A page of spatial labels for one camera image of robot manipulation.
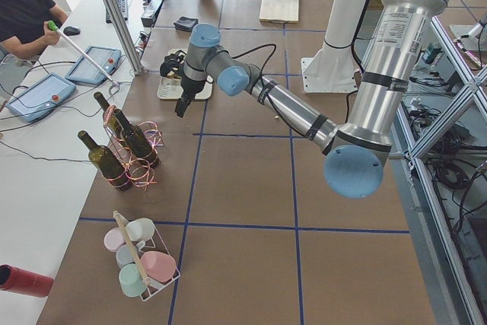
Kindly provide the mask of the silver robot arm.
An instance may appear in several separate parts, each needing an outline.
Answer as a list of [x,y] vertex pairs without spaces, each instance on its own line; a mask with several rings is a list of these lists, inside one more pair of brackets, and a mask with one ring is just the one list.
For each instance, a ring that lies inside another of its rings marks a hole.
[[255,65],[237,61],[220,44],[210,24],[193,28],[178,72],[183,92],[175,111],[183,116],[208,79],[229,96],[246,91],[274,110],[282,120],[325,155],[323,175],[329,187],[348,198],[374,193],[389,156],[394,115],[419,54],[425,28],[449,0],[382,0],[370,59],[347,123],[335,124]]

